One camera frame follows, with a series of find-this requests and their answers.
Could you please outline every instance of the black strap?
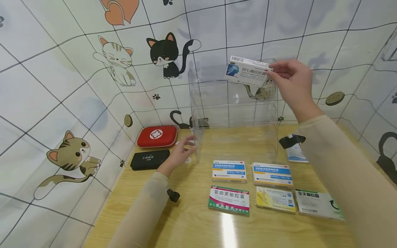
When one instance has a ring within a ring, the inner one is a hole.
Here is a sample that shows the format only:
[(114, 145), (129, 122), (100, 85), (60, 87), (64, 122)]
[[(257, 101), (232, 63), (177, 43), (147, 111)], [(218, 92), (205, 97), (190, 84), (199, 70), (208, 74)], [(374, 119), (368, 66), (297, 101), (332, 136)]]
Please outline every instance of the black strap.
[(278, 142), (284, 149), (287, 149), (295, 144), (303, 143), (305, 140), (306, 140), (305, 136), (292, 135), (292, 137), (285, 136), (281, 138)]
[(178, 192), (172, 191), (172, 189), (170, 188), (167, 189), (167, 194), (172, 202), (177, 202), (179, 197), (181, 196)]

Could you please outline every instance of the heart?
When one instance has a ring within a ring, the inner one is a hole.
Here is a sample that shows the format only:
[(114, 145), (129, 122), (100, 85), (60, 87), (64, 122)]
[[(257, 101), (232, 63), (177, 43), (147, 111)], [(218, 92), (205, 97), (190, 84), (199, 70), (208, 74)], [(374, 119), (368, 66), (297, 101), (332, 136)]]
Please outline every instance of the heart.
[(124, 25), (123, 10), (116, 3), (109, 4), (109, 10), (105, 12), (105, 18), (111, 25)]

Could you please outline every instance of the left hand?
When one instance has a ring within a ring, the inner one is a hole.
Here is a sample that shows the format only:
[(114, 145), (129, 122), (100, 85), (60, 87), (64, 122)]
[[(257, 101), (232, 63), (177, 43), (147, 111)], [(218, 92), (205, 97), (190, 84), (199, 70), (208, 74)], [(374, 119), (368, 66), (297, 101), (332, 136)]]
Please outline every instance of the left hand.
[[(174, 147), (167, 160), (157, 169), (157, 172), (160, 172), (169, 178), (176, 167), (184, 164), (188, 157), (197, 150), (197, 147), (194, 146), (195, 144), (189, 142), (189, 140), (194, 140), (194, 135), (183, 137)], [(186, 151), (184, 146), (193, 147)]]

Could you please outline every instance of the medicine box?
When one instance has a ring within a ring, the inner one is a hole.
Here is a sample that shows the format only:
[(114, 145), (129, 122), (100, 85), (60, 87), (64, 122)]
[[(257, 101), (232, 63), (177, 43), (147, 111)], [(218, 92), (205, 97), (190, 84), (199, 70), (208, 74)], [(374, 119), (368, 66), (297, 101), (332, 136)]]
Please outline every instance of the medicine box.
[(208, 207), (249, 215), (249, 191), (212, 185)]
[(293, 182), (289, 166), (271, 163), (252, 163), (254, 185), (292, 188)]
[(260, 61), (231, 56), (224, 79), (262, 88), (268, 79), (266, 72), (273, 70), (269, 65)]
[(214, 160), (212, 180), (214, 182), (246, 183), (247, 174), (244, 161)]
[(339, 206), (327, 193), (295, 190), (299, 212), (302, 214), (344, 220)]
[(256, 187), (256, 206), (296, 213), (292, 192), (280, 189)]

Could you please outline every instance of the beige sleeve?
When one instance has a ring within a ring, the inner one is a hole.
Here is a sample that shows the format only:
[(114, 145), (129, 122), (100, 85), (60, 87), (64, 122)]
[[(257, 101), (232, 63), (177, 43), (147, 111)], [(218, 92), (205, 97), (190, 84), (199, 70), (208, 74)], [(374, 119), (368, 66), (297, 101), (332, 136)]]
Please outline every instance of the beige sleeve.
[(132, 203), (109, 248), (144, 248), (168, 200), (168, 177), (155, 172)]
[(302, 152), (340, 206), (358, 247), (397, 246), (397, 190), (326, 115), (299, 125)]

